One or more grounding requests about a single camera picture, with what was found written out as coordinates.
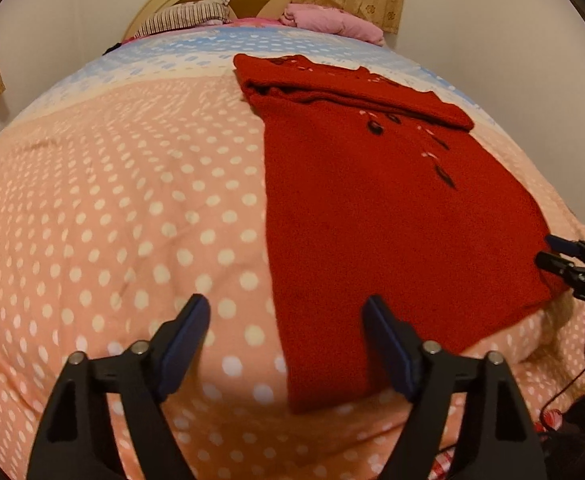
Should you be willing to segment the red knit sweater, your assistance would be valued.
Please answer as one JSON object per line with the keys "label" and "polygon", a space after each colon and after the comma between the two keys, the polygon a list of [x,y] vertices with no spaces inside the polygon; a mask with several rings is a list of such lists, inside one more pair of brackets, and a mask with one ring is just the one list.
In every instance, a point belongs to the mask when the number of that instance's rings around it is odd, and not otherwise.
{"label": "red knit sweater", "polygon": [[294,413],[388,385],[362,310],[452,352],[548,306],[547,222],[458,106],[301,55],[234,57],[264,122],[266,246]]}

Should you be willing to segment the polka dot bed cover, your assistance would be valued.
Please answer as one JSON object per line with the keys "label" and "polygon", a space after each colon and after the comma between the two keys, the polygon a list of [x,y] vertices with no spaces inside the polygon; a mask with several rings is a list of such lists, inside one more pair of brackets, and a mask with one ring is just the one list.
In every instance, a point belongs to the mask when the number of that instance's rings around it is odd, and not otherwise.
{"label": "polka dot bed cover", "polygon": [[[389,386],[294,413],[266,246],[264,122],[234,57],[301,55],[434,93],[529,192],[548,234],[585,225],[524,151],[452,86],[387,49],[289,27],[135,40],[58,82],[0,133],[0,467],[21,479],[62,364],[151,337],[189,296],[201,351],[164,411],[201,479],[371,479],[408,406]],[[527,407],[585,393],[585,303],[568,289],[460,351],[505,356]]]}

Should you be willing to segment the striped pillow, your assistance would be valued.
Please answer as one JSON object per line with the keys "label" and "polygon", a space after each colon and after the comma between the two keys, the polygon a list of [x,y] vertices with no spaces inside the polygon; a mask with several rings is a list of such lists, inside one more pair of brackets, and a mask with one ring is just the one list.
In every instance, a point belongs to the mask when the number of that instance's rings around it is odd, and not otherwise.
{"label": "striped pillow", "polygon": [[135,30],[134,39],[230,21],[230,0],[200,0],[174,4],[146,18]]}

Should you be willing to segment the pink bed sheet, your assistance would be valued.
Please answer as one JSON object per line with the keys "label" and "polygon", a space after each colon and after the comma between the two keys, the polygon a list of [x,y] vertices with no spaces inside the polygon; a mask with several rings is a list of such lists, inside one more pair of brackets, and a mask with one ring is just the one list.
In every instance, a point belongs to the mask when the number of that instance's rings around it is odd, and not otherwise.
{"label": "pink bed sheet", "polygon": [[216,23],[215,21],[207,22],[195,27],[182,28],[182,32],[199,32],[207,28],[219,28],[219,27],[279,27],[283,26],[278,20],[272,20],[271,18],[237,18],[237,20],[229,23]]}

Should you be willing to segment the pink pillow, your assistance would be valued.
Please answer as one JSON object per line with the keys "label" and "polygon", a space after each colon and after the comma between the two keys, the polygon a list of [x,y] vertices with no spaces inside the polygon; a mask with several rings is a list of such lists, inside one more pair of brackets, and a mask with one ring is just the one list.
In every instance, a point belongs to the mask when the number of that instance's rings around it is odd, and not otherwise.
{"label": "pink pillow", "polygon": [[356,39],[382,47],[385,33],[375,24],[329,6],[289,3],[279,22],[283,25]]}

